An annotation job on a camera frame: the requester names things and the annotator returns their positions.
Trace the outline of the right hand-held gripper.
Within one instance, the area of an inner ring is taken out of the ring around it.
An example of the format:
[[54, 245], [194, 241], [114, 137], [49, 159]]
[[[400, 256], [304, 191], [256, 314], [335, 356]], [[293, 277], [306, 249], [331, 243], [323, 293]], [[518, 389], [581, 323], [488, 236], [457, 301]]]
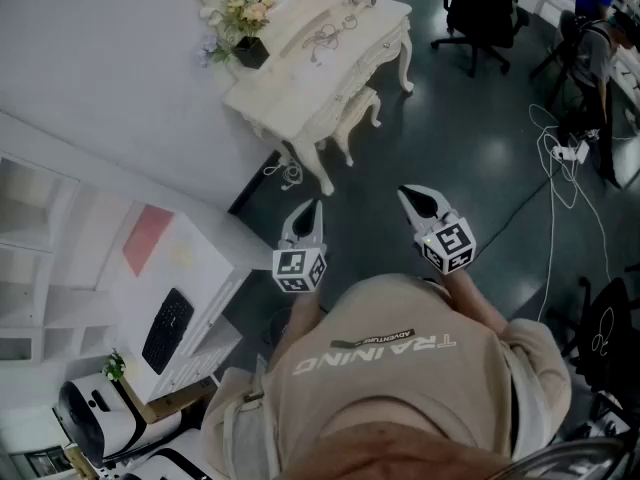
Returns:
[[438, 272], [448, 275], [474, 260], [476, 240], [470, 226], [465, 218], [450, 212], [451, 205], [441, 192], [409, 184], [399, 187], [398, 197], [416, 232], [424, 232], [431, 218], [442, 218], [417, 241], [422, 256]]

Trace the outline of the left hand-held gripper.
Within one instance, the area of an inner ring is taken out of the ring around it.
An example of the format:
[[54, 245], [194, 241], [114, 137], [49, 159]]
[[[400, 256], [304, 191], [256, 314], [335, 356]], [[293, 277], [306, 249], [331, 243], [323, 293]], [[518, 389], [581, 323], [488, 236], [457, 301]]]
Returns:
[[323, 203], [310, 199], [284, 221], [281, 239], [297, 243], [306, 238], [311, 245], [291, 245], [272, 255], [272, 278], [284, 293], [312, 293], [326, 273]]

